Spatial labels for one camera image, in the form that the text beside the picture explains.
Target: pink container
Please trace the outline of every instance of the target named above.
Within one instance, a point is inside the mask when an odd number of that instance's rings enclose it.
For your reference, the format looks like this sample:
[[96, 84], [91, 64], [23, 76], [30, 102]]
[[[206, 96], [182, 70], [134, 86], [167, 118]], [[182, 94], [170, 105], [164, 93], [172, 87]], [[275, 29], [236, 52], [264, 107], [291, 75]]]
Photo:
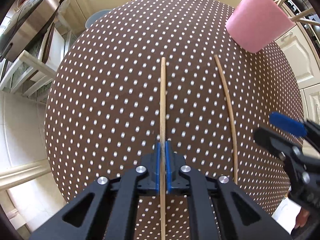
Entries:
[[294, 26], [273, 0], [242, 0], [226, 22], [242, 48], [257, 53]]

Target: polka dot tablecloth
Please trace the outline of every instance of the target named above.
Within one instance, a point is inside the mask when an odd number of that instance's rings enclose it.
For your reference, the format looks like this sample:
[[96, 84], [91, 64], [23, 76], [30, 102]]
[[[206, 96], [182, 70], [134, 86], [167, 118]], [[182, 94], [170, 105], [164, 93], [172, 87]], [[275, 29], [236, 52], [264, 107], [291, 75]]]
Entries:
[[[276, 43], [251, 54], [230, 38], [225, 22], [232, 12], [215, 0], [136, 0], [78, 38], [53, 81], [45, 119], [48, 159], [67, 202], [97, 177], [119, 177], [153, 152], [161, 57], [167, 65], [166, 137], [173, 150], [207, 176], [232, 176], [217, 54], [235, 115], [238, 184], [265, 211], [276, 209], [289, 180], [280, 161], [253, 142], [252, 131], [259, 125], [276, 130], [268, 122], [273, 111], [302, 118], [301, 97]], [[167, 195], [166, 203], [166, 239], [189, 238], [187, 199]], [[158, 196], [140, 198], [134, 237], [160, 239]]]

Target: silver bolt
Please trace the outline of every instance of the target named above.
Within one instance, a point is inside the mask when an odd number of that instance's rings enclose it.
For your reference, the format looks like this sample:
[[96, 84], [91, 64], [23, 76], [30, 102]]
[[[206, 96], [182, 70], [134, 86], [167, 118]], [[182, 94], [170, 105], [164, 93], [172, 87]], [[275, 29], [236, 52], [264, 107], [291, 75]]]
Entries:
[[189, 171], [191, 171], [191, 167], [188, 165], [183, 165], [183, 166], [181, 166], [180, 170], [182, 172], [189, 172]]
[[285, 160], [285, 155], [284, 155], [283, 152], [280, 152], [280, 153], [279, 153], [279, 158], [280, 158], [281, 161], [284, 162], [284, 160]]
[[138, 166], [136, 167], [136, 172], [137, 173], [144, 173], [147, 170], [145, 166]]
[[294, 152], [297, 156], [299, 156], [299, 155], [301, 154], [299, 148], [296, 147], [296, 146], [293, 146], [293, 147], [292, 147], [292, 150], [293, 150], [293, 152]]
[[229, 178], [227, 176], [220, 176], [219, 177], [219, 181], [223, 184], [228, 183], [229, 182]]
[[307, 172], [303, 172], [302, 173], [302, 180], [306, 184], [308, 184], [310, 182], [310, 176], [309, 176], [309, 174]]
[[100, 185], [105, 185], [107, 182], [108, 182], [108, 178], [106, 177], [100, 177], [97, 179], [97, 182], [100, 184]]

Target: cabinet handle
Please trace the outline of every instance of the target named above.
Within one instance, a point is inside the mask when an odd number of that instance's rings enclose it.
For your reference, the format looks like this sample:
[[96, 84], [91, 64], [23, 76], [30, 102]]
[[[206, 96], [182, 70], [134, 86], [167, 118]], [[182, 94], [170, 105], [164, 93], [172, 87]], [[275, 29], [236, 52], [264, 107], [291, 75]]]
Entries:
[[282, 38], [281, 38], [281, 41], [283, 41], [286, 37], [288, 37], [288, 36], [290, 36], [290, 35], [292, 35], [293, 34], [293, 32], [289, 32], [288, 34], [286, 34], [285, 36], [283, 36]]

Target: triangular cutout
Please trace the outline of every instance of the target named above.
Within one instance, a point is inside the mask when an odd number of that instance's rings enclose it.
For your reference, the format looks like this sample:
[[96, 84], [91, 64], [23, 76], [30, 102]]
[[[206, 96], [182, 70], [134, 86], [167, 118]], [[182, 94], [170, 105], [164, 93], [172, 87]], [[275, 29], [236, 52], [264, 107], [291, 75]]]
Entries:
[[259, 214], [257, 214], [257, 212], [255, 212], [237, 193], [232, 192], [231, 196], [243, 225], [249, 226], [261, 219]]
[[89, 193], [85, 196], [73, 209], [63, 216], [63, 221], [79, 228], [83, 223], [93, 198], [94, 193]]

